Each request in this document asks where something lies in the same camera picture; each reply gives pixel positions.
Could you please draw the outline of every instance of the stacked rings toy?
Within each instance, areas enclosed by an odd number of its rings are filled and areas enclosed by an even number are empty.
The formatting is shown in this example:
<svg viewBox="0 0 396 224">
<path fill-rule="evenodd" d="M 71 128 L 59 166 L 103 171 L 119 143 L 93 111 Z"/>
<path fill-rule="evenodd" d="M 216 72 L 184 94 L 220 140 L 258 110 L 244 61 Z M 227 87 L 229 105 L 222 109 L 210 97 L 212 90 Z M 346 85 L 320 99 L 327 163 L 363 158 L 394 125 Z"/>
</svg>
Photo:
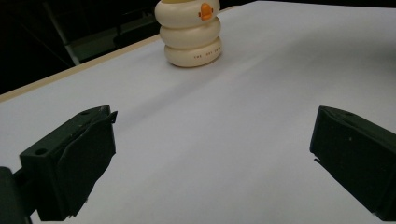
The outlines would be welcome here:
<svg viewBox="0 0 396 224">
<path fill-rule="evenodd" d="M 180 67 L 210 63 L 221 54 L 219 0 L 162 0 L 155 7 L 167 60 Z"/>
</svg>

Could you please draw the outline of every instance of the orange sticker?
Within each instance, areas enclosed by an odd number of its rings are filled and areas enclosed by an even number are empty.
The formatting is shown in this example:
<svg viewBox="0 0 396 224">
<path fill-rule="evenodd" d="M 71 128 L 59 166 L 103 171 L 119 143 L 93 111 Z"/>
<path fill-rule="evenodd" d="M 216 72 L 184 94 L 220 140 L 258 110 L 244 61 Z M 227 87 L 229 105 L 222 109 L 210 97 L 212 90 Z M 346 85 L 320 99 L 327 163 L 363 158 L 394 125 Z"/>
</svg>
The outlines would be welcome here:
<svg viewBox="0 0 396 224">
<path fill-rule="evenodd" d="M 208 3 L 201 4 L 201 12 L 198 13 L 198 16 L 201 17 L 201 20 L 207 21 L 212 18 L 213 8 Z"/>
</svg>

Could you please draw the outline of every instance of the cream ring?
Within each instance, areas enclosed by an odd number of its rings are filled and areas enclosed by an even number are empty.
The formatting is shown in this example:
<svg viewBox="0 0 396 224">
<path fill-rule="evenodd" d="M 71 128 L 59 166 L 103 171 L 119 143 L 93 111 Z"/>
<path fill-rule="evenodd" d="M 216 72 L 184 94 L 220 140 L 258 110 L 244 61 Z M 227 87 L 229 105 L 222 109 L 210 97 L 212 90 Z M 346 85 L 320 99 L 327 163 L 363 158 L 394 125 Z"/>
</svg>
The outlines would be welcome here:
<svg viewBox="0 0 396 224">
<path fill-rule="evenodd" d="M 173 49 L 165 46 L 169 63 L 180 67 L 194 67 L 210 63 L 221 54 L 221 39 L 218 37 L 207 46 L 198 49 Z"/>
<path fill-rule="evenodd" d="M 186 29 L 161 27 L 160 36 L 165 45 L 175 49 L 195 49 L 213 42 L 219 36 L 219 18 L 210 23 Z"/>
<path fill-rule="evenodd" d="M 219 11 L 219 0 L 195 0 L 184 3 L 160 1 L 155 7 L 155 18 L 162 26 L 187 28 L 203 25 L 213 20 Z"/>
</svg>

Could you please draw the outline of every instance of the wooden table edge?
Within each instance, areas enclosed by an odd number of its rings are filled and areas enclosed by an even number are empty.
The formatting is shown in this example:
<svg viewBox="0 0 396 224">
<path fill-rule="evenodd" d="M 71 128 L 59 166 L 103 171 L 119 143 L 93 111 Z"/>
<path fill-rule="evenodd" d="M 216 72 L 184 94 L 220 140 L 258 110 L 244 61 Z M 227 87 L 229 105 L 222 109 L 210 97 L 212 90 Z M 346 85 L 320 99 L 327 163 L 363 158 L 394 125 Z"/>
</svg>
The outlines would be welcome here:
<svg viewBox="0 0 396 224">
<path fill-rule="evenodd" d="M 227 10 L 235 8 L 235 7 L 237 7 L 237 6 L 224 8 L 221 12 L 227 11 Z M 116 57 L 118 57 L 118 56 L 120 56 L 122 54 L 125 54 L 125 53 L 127 53 L 127 52 L 129 52 L 131 50 L 138 49 L 138 48 L 141 48 L 143 46 L 146 46 L 147 44 L 155 42 L 155 41 L 157 41 L 159 39 L 161 39 L 160 35 L 154 35 L 152 37 L 149 37 L 147 39 L 144 39 L 142 41 L 134 43 L 134 44 L 132 44 L 132 45 L 130 45 L 128 47 L 125 47 L 125 48 L 122 48 L 122 49 L 117 49 L 117 50 L 115 50 L 113 52 L 110 52 L 110 53 L 108 53 L 108 54 L 106 54 L 104 56 L 98 57 L 96 59 L 90 60 L 90 61 L 88 61 L 86 63 L 82 63 L 80 65 L 71 67 L 69 69 L 66 69 L 66 70 L 64 70 L 64 71 L 62 71 L 60 73 L 54 74 L 52 76 L 42 78 L 42 79 L 40 79 L 40 80 L 38 80 L 36 82 L 32 82 L 30 84 L 27 84 L 26 86 L 22 86 L 22 87 L 17 88 L 17 89 L 15 89 L 13 91 L 8 91 L 6 93 L 3 93 L 3 94 L 0 95 L 0 103 L 2 103 L 4 101 L 7 101 L 7 100 L 10 100 L 12 98 L 15 98 L 17 96 L 20 96 L 22 94 L 25 94 L 28 91 L 32 91 L 32 90 L 38 89 L 40 87 L 43 87 L 45 85 L 48 85 L 48 84 L 50 84 L 52 82 L 55 82 L 57 80 L 60 80 L 60 79 L 62 79 L 64 77 L 69 77 L 71 75 L 74 75 L 77 72 L 83 71 L 83 70 L 85 70 L 87 68 L 90 68 L 90 67 L 93 67 L 93 66 L 95 66 L 95 65 L 97 65 L 99 63 L 103 63 L 103 62 L 108 61 L 110 59 L 116 58 Z"/>
</svg>

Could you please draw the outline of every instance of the white table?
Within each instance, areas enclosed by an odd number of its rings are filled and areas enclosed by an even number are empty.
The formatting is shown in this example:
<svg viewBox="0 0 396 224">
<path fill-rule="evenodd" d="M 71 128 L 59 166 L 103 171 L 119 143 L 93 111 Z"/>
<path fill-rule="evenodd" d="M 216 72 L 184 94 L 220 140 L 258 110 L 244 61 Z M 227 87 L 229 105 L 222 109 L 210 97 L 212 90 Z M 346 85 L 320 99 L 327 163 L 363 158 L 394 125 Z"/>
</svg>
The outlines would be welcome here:
<svg viewBox="0 0 396 224">
<path fill-rule="evenodd" d="M 255 2 L 219 17 L 209 65 L 174 67 L 156 40 L 3 99 L 0 164 L 17 171 L 41 137 L 110 105 L 117 154 L 64 223 L 381 223 L 309 143 L 320 105 L 396 132 L 396 10 Z"/>
</svg>

